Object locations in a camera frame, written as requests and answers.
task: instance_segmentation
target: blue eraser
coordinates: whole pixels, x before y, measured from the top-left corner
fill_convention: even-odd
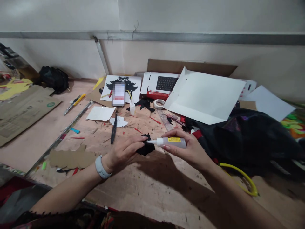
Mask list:
[[[80,131],[79,130],[77,130],[77,129],[74,129],[74,128],[71,128],[71,130],[73,130],[75,133],[77,133],[77,134],[79,134],[80,133]]]

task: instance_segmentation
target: table surface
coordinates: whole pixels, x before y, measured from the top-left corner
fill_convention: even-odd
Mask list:
[[[75,81],[71,91],[58,98],[63,100],[57,108],[47,114],[35,125],[15,138],[4,149],[0,149],[0,162],[22,171],[28,171],[44,154],[48,147],[57,139],[60,133],[78,115],[88,103],[84,100],[74,107],[67,116],[63,116],[69,101],[81,93],[92,90],[94,83]],[[119,116],[125,118],[132,127],[117,128],[115,142],[120,137],[141,135],[134,130],[151,135],[152,139],[160,137],[166,129],[149,118],[160,120],[158,113],[150,113],[146,108],[136,107],[137,118],[129,116],[125,106]],[[79,134],[70,131],[56,150],[76,150],[80,144],[86,144],[86,151],[105,155],[110,152],[112,145],[109,139],[112,125],[109,122],[86,120],[90,108],[75,124]],[[50,139],[44,139],[40,132],[49,132]],[[48,158],[45,170],[34,170],[29,178],[37,183],[55,187],[73,174],[73,171],[57,173],[51,168]],[[279,219],[287,228],[303,228],[305,226],[305,192],[304,186],[284,180],[270,174],[266,178],[255,176],[253,182],[260,196],[254,200]],[[216,194],[205,178],[193,167],[180,158],[165,154],[164,150],[156,150],[146,157],[138,155],[132,164],[113,174],[104,183],[98,185],[85,198],[86,201],[108,206],[117,210],[137,212],[158,221],[167,221],[184,228],[235,228],[235,222],[222,207]]]

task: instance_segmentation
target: person's left hand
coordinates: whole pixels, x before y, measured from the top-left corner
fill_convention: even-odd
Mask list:
[[[107,173],[128,162],[136,154],[136,151],[144,146],[143,141],[147,137],[137,136],[124,140],[117,140],[110,153],[102,157],[102,165]]]

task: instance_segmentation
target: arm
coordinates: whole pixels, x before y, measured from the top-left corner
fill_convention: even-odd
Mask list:
[[[102,157],[102,165],[105,171],[110,174],[115,168],[129,161],[136,154],[136,151],[144,146],[142,141],[147,137],[138,136],[122,141],[117,141],[112,151]],[[31,211],[37,214],[64,213],[76,207],[76,205],[103,179],[95,168],[95,163],[69,177],[57,185],[42,197]]]
[[[182,130],[171,130],[162,137],[178,136],[186,141],[186,149],[163,146],[169,153],[185,160],[199,170],[213,188],[222,204],[241,228],[284,228],[266,209],[248,196],[206,154],[197,139]]]

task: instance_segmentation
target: clear plastic ruler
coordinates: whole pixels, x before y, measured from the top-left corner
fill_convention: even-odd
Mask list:
[[[167,120],[167,116],[163,113],[163,111],[161,109],[156,109],[156,111],[158,112],[160,119],[162,120],[166,130],[170,131],[174,129],[173,125],[170,124],[169,121]]]

